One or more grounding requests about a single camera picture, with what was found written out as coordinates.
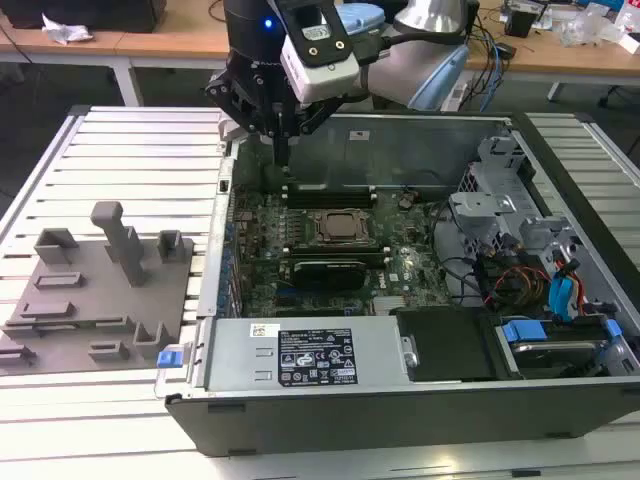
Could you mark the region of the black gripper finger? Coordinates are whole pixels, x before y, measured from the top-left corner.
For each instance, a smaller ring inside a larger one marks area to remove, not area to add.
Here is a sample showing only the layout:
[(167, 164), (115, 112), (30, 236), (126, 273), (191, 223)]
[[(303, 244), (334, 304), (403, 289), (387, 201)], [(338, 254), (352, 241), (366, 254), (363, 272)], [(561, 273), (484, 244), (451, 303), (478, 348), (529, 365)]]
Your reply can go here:
[(303, 107), (291, 98), (282, 105), (280, 112), (280, 166), (287, 167), (290, 142), (300, 136), (313, 133), (341, 106), (341, 99), (330, 98)]
[(209, 82), (205, 92), (247, 133), (270, 140), (273, 163), (281, 165), (279, 120), (266, 76), (260, 70), (251, 70), (247, 77), (224, 70)]

